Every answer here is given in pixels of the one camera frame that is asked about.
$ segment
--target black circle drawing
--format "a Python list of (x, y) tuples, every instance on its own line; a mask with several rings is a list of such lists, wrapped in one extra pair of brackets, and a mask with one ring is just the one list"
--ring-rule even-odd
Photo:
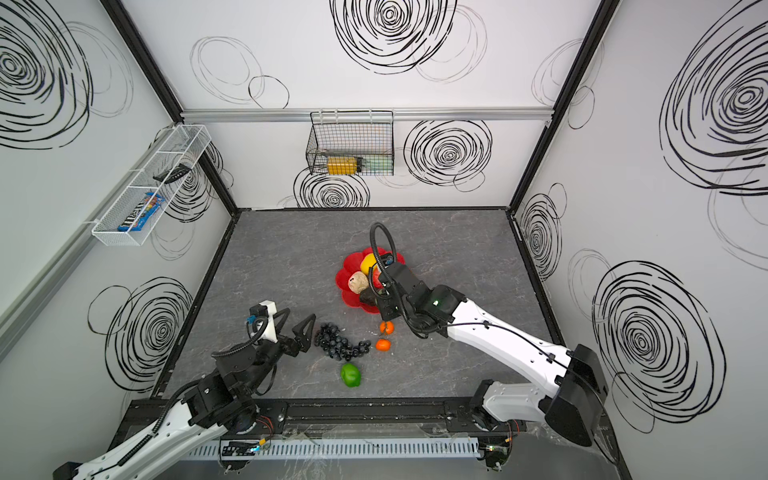
[(429, 60), (451, 31), (456, 0), (329, 0), (344, 52), (378, 74)]
[(163, 215), (149, 234), (154, 251), (163, 260), (179, 260), (192, 248), (194, 242), (194, 222), (180, 222), (173, 217)]
[(309, 168), (293, 181), (293, 196), (302, 208), (369, 207), (371, 191), (359, 175), (312, 175)]
[(232, 104), (285, 108), (290, 93), (277, 78), (264, 75), (248, 45), (231, 37), (203, 37), (190, 52), (197, 82), (208, 93)]
[[(191, 164), (193, 161), (191, 159), (189, 161), (182, 159), (182, 163)], [(174, 191), (177, 188), (178, 192), (174, 196)], [(197, 164), (187, 177), (184, 178), (180, 187), (177, 185), (177, 182), (161, 186), (161, 195), (165, 198), (173, 197), (173, 200), (170, 201), (165, 209), (165, 214), (180, 222), (197, 221), (208, 211), (214, 201), (211, 191), (212, 186), (208, 177), (200, 165)]]
[(283, 197), (280, 200), (278, 200), (277, 206), (279, 208), (297, 208), (299, 206), (299, 203), (296, 202), (296, 197), (294, 197), (293, 195), (288, 195), (287, 197)]
[(568, 107), (568, 126), (574, 130), (582, 128), (592, 118), (593, 113), (594, 91), (587, 85), (582, 85), (576, 90), (574, 100)]
[[(208, 154), (208, 158), (210, 159), (210, 162), (216, 169), (216, 172), (218, 172), (219, 177), (221, 177), (221, 181), (224, 183), (224, 186), (228, 190), (232, 188), (232, 186), (234, 186), (235, 184), (235, 178), (226, 168), (224, 168), (224, 157), (221, 156), (221, 152), (219, 151), (219, 149), (216, 148), (216, 145), (214, 145), (213, 142), (210, 142), (208, 144), (208, 147), (205, 149), (205, 151)], [(219, 197), (213, 185), (210, 186), (209, 193), (213, 198), (215, 198), (216, 200), (219, 200)]]
[(633, 429), (640, 433), (651, 433), (656, 426), (656, 417), (638, 406), (638, 403), (650, 405), (650, 397), (646, 392), (640, 392), (641, 400), (638, 402), (632, 391), (626, 387), (628, 382), (631, 384), (626, 372), (617, 372), (614, 375), (609, 390), (611, 401), (616, 405), (621, 418)]
[[(584, 248), (571, 257), (568, 263), (568, 291), (584, 318), (592, 318), (594, 294), (610, 270), (608, 260), (595, 250)], [(614, 279), (615, 275), (611, 274), (610, 278)]]
[(0, 145), (64, 147), (88, 123), (88, 61), (49, 3), (0, 0), (0, 9)]
[(528, 200), (520, 217), (520, 228), (542, 281), (558, 268), (563, 249), (560, 219), (565, 214), (568, 196), (562, 184), (553, 184), (548, 194)]
[[(229, 71), (219, 71), (208, 67), (208, 55), (222, 57), (226, 55), (231, 64)], [(190, 52), (190, 65), (200, 86), (220, 100), (232, 104), (250, 104), (248, 95), (250, 79), (261, 73), (261, 65), (248, 45), (231, 37), (203, 37), (196, 41)]]
[[(232, 174), (224, 169), (221, 153), (213, 142), (208, 144), (206, 152), (208, 153), (208, 158), (210, 158), (214, 168), (216, 168), (217, 172), (222, 177), (222, 180), (225, 182), (224, 185), (227, 186), (227, 188), (232, 187), (234, 184)], [(166, 198), (171, 198), (177, 187), (178, 185), (176, 183), (162, 185), (160, 192)], [(195, 222), (208, 211), (214, 199), (217, 198), (218, 196), (216, 195), (214, 186), (210, 183), (208, 176), (203, 172), (202, 167), (200, 167), (200, 164), (198, 163), (187, 175), (187, 178), (184, 179), (176, 196), (173, 197), (173, 200), (168, 204), (165, 214), (183, 223)]]
[(448, 84), (475, 70), (487, 48), (482, 17), (469, 7), (456, 5), (447, 39), (432, 57), (416, 65), (416, 71), (427, 80)]
[(152, 390), (191, 305), (184, 285), (165, 276), (136, 290), (109, 286), (91, 301), (88, 328), (104, 336), (104, 363), (115, 385)]
[(271, 75), (251, 78), (248, 82), (248, 96), (260, 108), (285, 108), (290, 101), (288, 87)]
[(768, 2), (737, 2), (698, 41), (667, 90), (661, 150), (669, 168), (696, 187), (768, 195), (766, 18)]
[[(531, 93), (540, 104), (554, 105), (583, 41), (583, 38), (577, 38), (560, 45), (538, 66), (531, 82)], [(604, 55), (605, 48), (601, 42), (571, 99), (568, 126), (574, 130), (582, 128), (592, 118), (595, 102), (592, 85), (598, 78)]]
[[(91, 66), (93, 105), (91, 113), (100, 117), (116, 117), (131, 107), (134, 100), (134, 76), (122, 50), (102, 31), (81, 22), (67, 22), (67, 28), (78, 41)], [(83, 102), (82, 85), (74, 93)], [(67, 92), (73, 94), (68, 86)]]
[(410, 173), (407, 174), (398, 174), (397, 172), (402, 171), (403, 169), (406, 169), (406, 159), (405, 156), (410, 155), (410, 150), (405, 150), (403, 148), (396, 148), (395, 149), (395, 163), (392, 166), (392, 175), (375, 175), (374, 178), (377, 179), (377, 181), (384, 185), (385, 187), (390, 188), (408, 188), (412, 187), (413, 185), (416, 185), (419, 183), (419, 179), (414, 178), (413, 175)]
[[(592, 318), (606, 377), (654, 420), (689, 422), (720, 399), (723, 344), (706, 309), (668, 270), (639, 260), (613, 267)], [(629, 420), (636, 412), (622, 416), (638, 431), (652, 428), (647, 415), (643, 425)]]
[(464, 185), (472, 191), (475, 179), (491, 160), (493, 136), (484, 121), (420, 121), (406, 138), (406, 165), (419, 181), (444, 186)]
[[(741, 172), (745, 181), (758, 170)], [(731, 177), (736, 171), (728, 173)], [(768, 204), (763, 196), (723, 195), (710, 190), (707, 216), (725, 251), (761, 270), (768, 270)]]

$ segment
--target yellow box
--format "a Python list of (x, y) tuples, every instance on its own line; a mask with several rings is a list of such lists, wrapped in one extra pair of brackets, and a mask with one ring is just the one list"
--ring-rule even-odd
[(328, 175), (354, 175), (357, 159), (354, 157), (328, 157)]

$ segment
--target black frame edge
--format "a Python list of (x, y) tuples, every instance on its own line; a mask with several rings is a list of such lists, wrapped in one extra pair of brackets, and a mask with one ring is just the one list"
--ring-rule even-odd
[(554, 139), (554, 135), (557, 133), (563, 118), (565, 118), (568, 107), (573, 101), (576, 90), (579, 88), (579, 82), (581, 82), (581, 78), (587, 71), (590, 62), (592, 61), (592, 57), (603, 39), (603, 34), (608, 28), (608, 24), (611, 23), (611, 19), (620, 2), (621, 0), (602, 0), (600, 2), (598, 10), (595, 12), (594, 17), (592, 18), (592, 23), (589, 25), (587, 34), (584, 37), (584, 41), (581, 43), (581, 47), (576, 55), (576, 60), (574, 60), (571, 70), (565, 78), (563, 88), (560, 90), (558, 99), (554, 103), (554, 113), (551, 122), (548, 126), (544, 127), (544, 130), (541, 132), (541, 136), (536, 143), (531, 159), (528, 161), (528, 165), (525, 166), (523, 176), (520, 179), (517, 190), (515, 190), (515, 195), (512, 197), (512, 202), (509, 204), (509, 207), (513, 212), (517, 211), (520, 204), (522, 204), (525, 192), (527, 192), (528, 188), (531, 186), (536, 172)]
[(155, 63), (152, 54), (147, 48), (147, 44), (144, 43), (144, 39), (139, 34), (134, 21), (123, 6), (123, 2), (121, 0), (100, 1), (123, 41), (128, 46), (128, 49), (131, 50), (131, 54), (133, 54), (147, 80), (149, 80), (154, 93), (157, 94), (160, 102), (170, 115), (170, 119), (174, 123), (184, 122), (184, 119), (181, 117), (181, 104), (179, 104), (168, 82), (163, 74), (161, 74), (157, 63)]
[(509, 227), (512, 229), (512, 236), (515, 237), (515, 242), (518, 245), (518, 250), (520, 250), (520, 256), (522, 257), (523, 264), (525, 265), (525, 271), (528, 272), (528, 278), (531, 281), (531, 286), (533, 286), (536, 300), (538, 300), (538, 306), (541, 308), (541, 314), (544, 316), (544, 322), (547, 324), (549, 336), (552, 338), (553, 343), (564, 346), (565, 339), (563, 338), (563, 334), (560, 331), (558, 321), (554, 317), (552, 305), (549, 304), (549, 298), (547, 298), (547, 293), (544, 290), (544, 284), (538, 277), (538, 272), (534, 267), (533, 259), (531, 258), (530, 252), (528, 252), (528, 246), (525, 245), (525, 242), (521, 237), (518, 221), (515, 219), (515, 217), (512, 216), (512, 212), (510, 210), (507, 210), (507, 220), (509, 221)]
[(176, 367), (176, 362), (179, 360), (181, 352), (184, 350), (184, 345), (187, 343), (187, 338), (189, 338), (192, 326), (197, 319), (197, 314), (200, 313), (200, 309), (203, 307), (205, 296), (208, 294), (210, 285), (214, 281), (216, 271), (219, 269), (221, 259), (224, 257), (224, 252), (227, 250), (227, 246), (230, 243), (232, 234), (235, 231), (235, 226), (239, 220), (240, 212), (236, 212), (230, 219), (230, 223), (227, 225), (227, 229), (224, 231), (224, 235), (221, 237), (219, 247), (216, 249), (214, 258), (211, 260), (210, 265), (208, 266), (208, 270), (203, 277), (203, 282), (200, 284), (200, 288), (197, 289), (197, 295), (195, 295), (194, 300), (192, 300), (192, 305), (190, 307), (190, 311), (187, 313), (187, 318), (184, 319), (184, 323), (181, 325), (181, 329), (179, 331), (179, 335), (176, 338), (174, 346), (171, 348), (170, 353), (168, 354), (168, 360), (165, 361), (163, 371), (161, 372), (160, 376), (157, 377), (157, 382), (155, 383), (154, 388), (152, 389), (152, 394), (150, 395), (151, 399), (160, 398), (160, 395), (165, 391), (168, 382), (170, 381), (170, 375), (173, 373), (173, 369)]
[(391, 211), (421, 211), (421, 210), (507, 210), (506, 205), (494, 207), (290, 207), (244, 210), (254, 212), (391, 212)]
[[(181, 104), (176, 99), (174, 92), (170, 89), (170, 85), (165, 80), (160, 68), (157, 66), (157, 62), (155, 62), (152, 57), (147, 44), (144, 43), (144, 39), (141, 37), (134, 21), (125, 9), (123, 2), (121, 0), (100, 0), (100, 2), (104, 7), (104, 10), (107, 11), (114, 27), (123, 38), (126, 46), (128, 46), (128, 49), (131, 51), (131, 54), (134, 56), (139, 68), (141, 68), (144, 76), (149, 81), (149, 85), (154, 90), (157, 98), (160, 99), (160, 102), (168, 112), (170, 119), (174, 123), (183, 123), (184, 119), (181, 117)], [(203, 152), (198, 164), (206, 177), (208, 177), (209, 182), (214, 187), (214, 190), (224, 204), (224, 207), (227, 209), (227, 212), (233, 217), (237, 212), (237, 205), (206, 152)]]

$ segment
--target wire basket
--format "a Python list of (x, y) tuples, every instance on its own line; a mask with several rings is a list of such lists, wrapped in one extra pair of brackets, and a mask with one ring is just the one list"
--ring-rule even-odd
[[(204, 125), (177, 125), (91, 231), (108, 246), (144, 243), (210, 143)], [(137, 217), (147, 216), (139, 227)]]
[(394, 114), (384, 110), (313, 112), (306, 164), (311, 174), (393, 175)]

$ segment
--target white wire basket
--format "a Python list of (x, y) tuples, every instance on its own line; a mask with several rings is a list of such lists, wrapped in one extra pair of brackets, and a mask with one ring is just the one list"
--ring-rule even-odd
[[(96, 222), (91, 230), (94, 237), (110, 247), (143, 245), (184, 181), (197, 166), (197, 161), (209, 143), (210, 135), (204, 125), (175, 126), (160, 148), (137, 170), (117, 200)], [(172, 173), (179, 165), (190, 170), (183, 177), (171, 181)], [(153, 204), (157, 205), (157, 209), (149, 213)], [(140, 227), (132, 221), (147, 214), (149, 216)]]

